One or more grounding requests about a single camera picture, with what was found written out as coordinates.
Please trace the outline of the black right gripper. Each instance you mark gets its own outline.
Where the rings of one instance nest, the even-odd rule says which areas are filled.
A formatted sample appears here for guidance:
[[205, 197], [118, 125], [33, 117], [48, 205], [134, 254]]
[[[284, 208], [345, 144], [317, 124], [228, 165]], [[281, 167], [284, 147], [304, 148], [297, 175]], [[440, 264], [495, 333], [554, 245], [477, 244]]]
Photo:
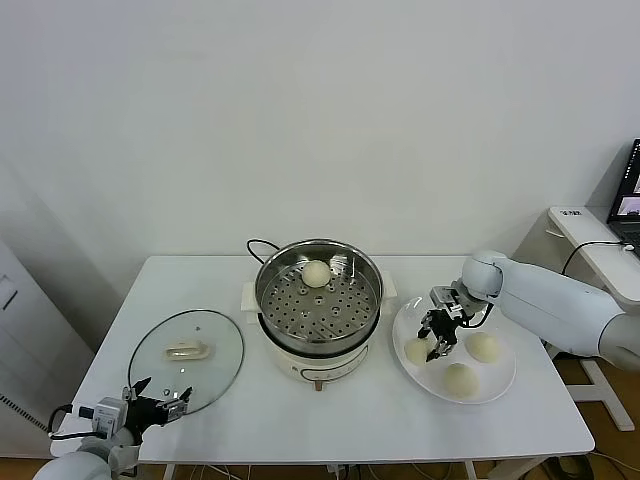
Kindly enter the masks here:
[[432, 332], [437, 340], [434, 348], [427, 354], [427, 362], [447, 356], [451, 352], [453, 349], [452, 344], [457, 343], [457, 328], [457, 320], [452, 319], [446, 310], [433, 309], [422, 318], [417, 337], [426, 339]]

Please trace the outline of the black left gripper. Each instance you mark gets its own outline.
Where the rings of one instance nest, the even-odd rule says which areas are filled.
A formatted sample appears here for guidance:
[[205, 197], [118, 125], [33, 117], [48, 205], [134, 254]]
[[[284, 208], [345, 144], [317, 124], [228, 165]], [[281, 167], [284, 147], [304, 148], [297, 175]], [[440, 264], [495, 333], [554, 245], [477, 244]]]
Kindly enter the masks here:
[[122, 390], [122, 399], [131, 401], [125, 420], [125, 428], [131, 433], [144, 433], [151, 426], [164, 426], [168, 423], [168, 416], [184, 416], [188, 411], [188, 404], [192, 387], [188, 387], [182, 394], [172, 400], [156, 400], [138, 397], [150, 383], [151, 378], [141, 379]]

